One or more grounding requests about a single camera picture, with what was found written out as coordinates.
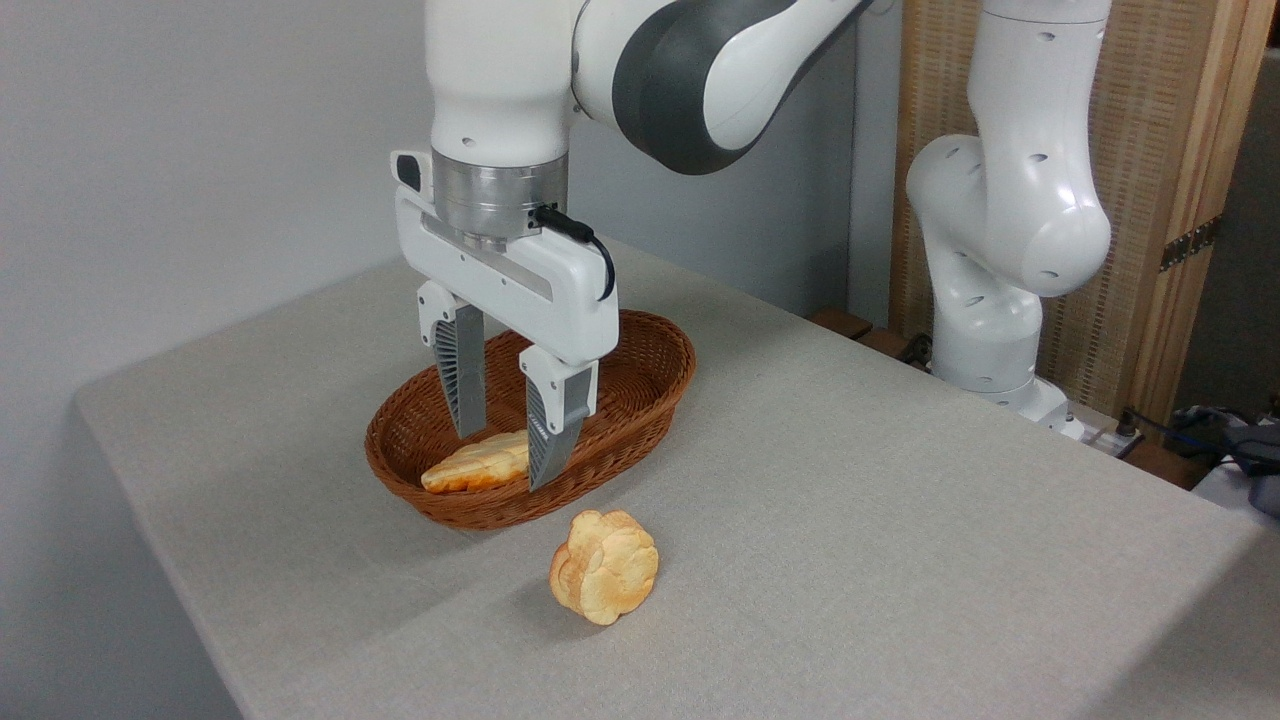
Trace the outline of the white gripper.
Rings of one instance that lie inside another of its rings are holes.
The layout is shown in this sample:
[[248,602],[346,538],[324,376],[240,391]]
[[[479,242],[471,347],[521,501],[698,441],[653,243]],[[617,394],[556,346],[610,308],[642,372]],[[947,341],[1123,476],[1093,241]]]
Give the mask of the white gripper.
[[554,231],[508,240],[503,251],[476,247],[431,211],[420,193],[396,191],[402,254],[430,279],[417,292],[420,334],[434,352],[454,429],[467,438],[486,427],[485,313],[535,343],[518,360],[526,377],[527,474],[530,491],[538,491],[568,464],[596,411],[599,361],[593,360],[618,342],[618,299],[602,296],[605,261]]

